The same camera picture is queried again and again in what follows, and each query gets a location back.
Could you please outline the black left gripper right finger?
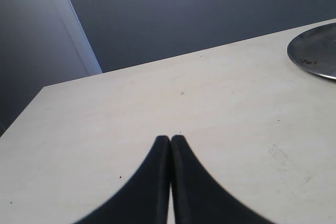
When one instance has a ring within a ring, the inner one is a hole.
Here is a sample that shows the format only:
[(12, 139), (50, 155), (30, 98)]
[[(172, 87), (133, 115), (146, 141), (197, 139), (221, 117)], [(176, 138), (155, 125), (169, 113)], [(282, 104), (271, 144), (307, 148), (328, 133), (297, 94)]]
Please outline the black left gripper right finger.
[(199, 162), (186, 138), (171, 139), (176, 223), (272, 223), (228, 193)]

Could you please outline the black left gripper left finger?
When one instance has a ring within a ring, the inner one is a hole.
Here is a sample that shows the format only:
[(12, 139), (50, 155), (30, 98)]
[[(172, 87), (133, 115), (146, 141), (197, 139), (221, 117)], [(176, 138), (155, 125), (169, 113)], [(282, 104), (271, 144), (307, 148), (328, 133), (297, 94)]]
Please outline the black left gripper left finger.
[(161, 135), (124, 186), (77, 223), (167, 223), (170, 182), (171, 143)]

